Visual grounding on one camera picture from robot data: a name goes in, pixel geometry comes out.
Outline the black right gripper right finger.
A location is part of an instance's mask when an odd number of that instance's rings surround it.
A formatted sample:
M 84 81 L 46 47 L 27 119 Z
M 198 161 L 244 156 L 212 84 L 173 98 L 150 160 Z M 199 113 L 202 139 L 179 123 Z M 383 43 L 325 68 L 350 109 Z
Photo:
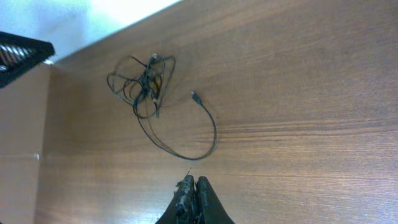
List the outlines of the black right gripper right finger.
M 196 187 L 199 224 L 234 224 L 205 176 L 198 178 Z

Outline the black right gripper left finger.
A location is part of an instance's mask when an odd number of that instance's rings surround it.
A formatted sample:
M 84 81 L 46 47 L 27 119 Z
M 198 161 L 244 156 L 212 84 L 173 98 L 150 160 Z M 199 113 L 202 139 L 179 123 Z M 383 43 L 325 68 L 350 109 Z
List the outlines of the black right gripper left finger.
M 177 183 L 177 190 L 166 211 L 156 224 L 189 224 L 194 220 L 194 178 L 186 175 Z

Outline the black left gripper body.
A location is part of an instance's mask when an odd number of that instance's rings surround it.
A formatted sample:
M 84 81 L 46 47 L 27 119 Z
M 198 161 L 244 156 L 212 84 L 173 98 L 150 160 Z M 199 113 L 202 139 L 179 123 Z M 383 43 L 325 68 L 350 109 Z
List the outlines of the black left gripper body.
M 1 88 L 53 55 L 50 42 L 1 32 Z

